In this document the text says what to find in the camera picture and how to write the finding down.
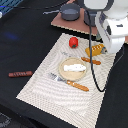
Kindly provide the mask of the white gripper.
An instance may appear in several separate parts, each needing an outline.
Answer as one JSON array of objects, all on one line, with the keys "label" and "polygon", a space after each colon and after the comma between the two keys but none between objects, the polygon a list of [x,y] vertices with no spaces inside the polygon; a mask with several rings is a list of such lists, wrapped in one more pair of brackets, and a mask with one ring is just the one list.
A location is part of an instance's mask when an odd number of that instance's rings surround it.
[{"label": "white gripper", "polygon": [[108,18],[103,12],[98,12],[95,18],[97,30],[108,53],[117,53],[128,36],[128,18]]}]

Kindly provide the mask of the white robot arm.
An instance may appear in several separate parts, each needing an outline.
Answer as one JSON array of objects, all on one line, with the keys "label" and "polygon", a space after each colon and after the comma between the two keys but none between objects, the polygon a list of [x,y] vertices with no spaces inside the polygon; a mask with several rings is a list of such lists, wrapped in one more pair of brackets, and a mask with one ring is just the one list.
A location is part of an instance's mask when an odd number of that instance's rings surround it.
[{"label": "white robot arm", "polygon": [[128,0],[83,0],[96,11],[95,24],[108,53],[117,53],[128,35]]}]

